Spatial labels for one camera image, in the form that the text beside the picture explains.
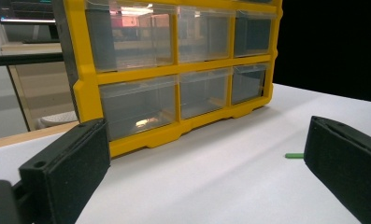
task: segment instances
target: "black foam pad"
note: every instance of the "black foam pad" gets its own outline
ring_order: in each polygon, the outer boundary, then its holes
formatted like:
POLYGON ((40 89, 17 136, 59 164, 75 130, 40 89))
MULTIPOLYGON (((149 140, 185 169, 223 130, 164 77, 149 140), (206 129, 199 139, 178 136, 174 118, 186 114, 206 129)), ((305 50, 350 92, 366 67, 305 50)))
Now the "black foam pad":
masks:
POLYGON ((20 167, 36 223, 75 223, 110 165, 106 123, 81 123, 20 167))
POLYGON ((312 117, 305 147, 310 171, 362 223, 371 223, 371 137, 312 117))

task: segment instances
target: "gray surface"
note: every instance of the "gray surface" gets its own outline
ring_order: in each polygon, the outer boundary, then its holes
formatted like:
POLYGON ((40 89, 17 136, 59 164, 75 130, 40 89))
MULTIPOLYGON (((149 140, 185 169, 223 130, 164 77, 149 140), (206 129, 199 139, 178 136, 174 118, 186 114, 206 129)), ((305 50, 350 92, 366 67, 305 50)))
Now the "gray surface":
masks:
MULTIPOLYGON (((302 160, 312 115, 371 136, 371 103, 275 85, 272 102, 112 161, 78 223, 360 223, 302 160)), ((59 134, 0 148, 0 178, 59 134)))

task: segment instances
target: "green object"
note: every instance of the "green object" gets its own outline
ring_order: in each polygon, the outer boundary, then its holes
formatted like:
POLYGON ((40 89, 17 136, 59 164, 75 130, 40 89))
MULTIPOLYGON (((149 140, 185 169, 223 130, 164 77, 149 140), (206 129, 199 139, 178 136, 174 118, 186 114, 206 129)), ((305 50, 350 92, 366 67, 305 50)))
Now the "green object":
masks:
POLYGON ((287 159, 303 159, 304 153, 286 153, 285 158, 287 159))

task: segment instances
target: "plastic drawer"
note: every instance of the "plastic drawer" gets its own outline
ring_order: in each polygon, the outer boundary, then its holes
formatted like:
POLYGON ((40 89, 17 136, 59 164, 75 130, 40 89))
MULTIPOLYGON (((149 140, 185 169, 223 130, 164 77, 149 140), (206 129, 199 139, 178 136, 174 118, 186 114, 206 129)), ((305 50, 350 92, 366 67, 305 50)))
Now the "plastic drawer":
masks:
POLYGON ((175 76, 100 87, 110 140, 174 122, 175 76))
POLYGON ((86 19, 97 72, 173 63, 175 7, 130 1, 86 1, 86 19))
POLYGON ((178 7, 180 63, 229 58, 229 25, 233 10, 178 7))
POLYGON ((237 11, 235 19, 235 57, 267 54, 270 28, 275 14, 237 11))
POLYGON ((225 106, 227 77, 232 68, 184 73, 179 76, 181 118, 188 119, 225 106))
POLYGON ((262 96, 266 68, 263 63, 234 67, 232 105, 262 96))

